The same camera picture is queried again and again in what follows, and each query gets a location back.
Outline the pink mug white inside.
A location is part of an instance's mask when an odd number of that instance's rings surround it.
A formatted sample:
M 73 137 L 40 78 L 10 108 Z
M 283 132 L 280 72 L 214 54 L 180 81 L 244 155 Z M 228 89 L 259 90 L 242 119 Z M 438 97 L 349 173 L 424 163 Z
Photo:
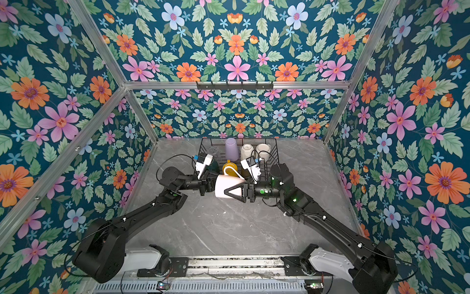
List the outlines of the pink mug white inside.
M 246 182 L 246 180 L 241 175 L 240 175 L 239 178 L 232 177 L 232 176 L 226 176 L 224 174 L 219 175 L 217 177 L 217 181 L 216 181 L 216 184 L 215 184 L 215 191 L 214 191 L 215 196 L 217 198 L 229 198 L 227 196 L 224 196 L 223 191 L 228 187 L 231 187 L 231 186 L 234 186 L 234 185 L 237 185 L 237 184 L 241 184 L 241 183 L 245 183 L 245 182 Z

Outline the yellow mug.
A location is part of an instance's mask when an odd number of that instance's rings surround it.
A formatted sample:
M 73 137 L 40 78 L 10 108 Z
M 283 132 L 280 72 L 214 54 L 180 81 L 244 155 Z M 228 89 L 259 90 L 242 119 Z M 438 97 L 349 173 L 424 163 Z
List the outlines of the yellow mug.
M 223 174 L 226 176 L 232 176 L 232 177 L 237 177 L 239 178 L 240 175 L 238 173 L 238 167 L 235 163 L 231 162 L 230 160 L 227 160 L 227 162 L 223 165 Z

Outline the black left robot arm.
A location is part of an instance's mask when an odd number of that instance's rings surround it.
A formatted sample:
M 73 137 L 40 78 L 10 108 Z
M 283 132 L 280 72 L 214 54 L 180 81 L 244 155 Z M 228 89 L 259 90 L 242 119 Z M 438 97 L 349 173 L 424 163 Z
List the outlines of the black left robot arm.
M 126 244 L 153 223 L 178 212 L 187 200 L 185 191 L 201 195 L 213 192 L 217 174 L 209 170 L 186 175 L 176 167 L 168 167 L 159 181 L 163 190 L 155 199 L 112 220 L 97 219 L 81 240 L 72 263 L 87 277 L 99 283 L 110 281 L 126 271 L 155 268 L 167 252 L 150 245 L 144 249 L 128 249 Z

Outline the clear glass cup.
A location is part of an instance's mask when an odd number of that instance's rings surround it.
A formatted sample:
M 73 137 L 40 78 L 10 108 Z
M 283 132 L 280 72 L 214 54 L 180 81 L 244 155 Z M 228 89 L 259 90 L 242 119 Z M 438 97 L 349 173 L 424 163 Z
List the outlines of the clear glass cup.
M 219 157 L 219 148 L 211 146 L 207 149 L 207 154 L 211 155 L 214 159 Z

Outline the lilac plastic cup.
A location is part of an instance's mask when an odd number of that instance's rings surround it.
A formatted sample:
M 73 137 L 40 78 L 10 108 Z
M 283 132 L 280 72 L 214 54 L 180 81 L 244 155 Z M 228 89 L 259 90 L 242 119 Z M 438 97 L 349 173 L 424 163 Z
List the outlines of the lilac plastic cup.
M 239 148 L 235 138 L 228 138 L 225 141 L 225 155 L 226 159 L 231 162 L 239 160 Z

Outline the white faceted mug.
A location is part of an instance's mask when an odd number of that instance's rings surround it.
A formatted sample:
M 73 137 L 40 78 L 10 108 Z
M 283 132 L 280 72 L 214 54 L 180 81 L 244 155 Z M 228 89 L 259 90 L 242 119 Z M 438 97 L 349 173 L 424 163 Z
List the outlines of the white faceted mug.
M 254 151 L 254 147 L 251 144 L 243 144 L 241 147 L 240 160 L 246 160 L 251 157 Z

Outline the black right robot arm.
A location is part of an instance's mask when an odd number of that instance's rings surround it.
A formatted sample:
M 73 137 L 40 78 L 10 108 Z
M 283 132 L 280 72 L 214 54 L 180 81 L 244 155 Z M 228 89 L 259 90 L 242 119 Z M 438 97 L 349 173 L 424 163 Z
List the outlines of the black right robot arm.
M 307 275 L 328 273 L 350 282 L 360 294 L 386 294 L 398 275 L 394 251 L 349 229 L 327 213 L 318 202 L 294 183 L 286 164 L 275 165 L 265 181 L 220 175 L 215 196 L 242 203 L 274 198 L 285 216 L 312 228 L 338 250 L 336 253 L 310 244 L 299 256 L 299 268 Z

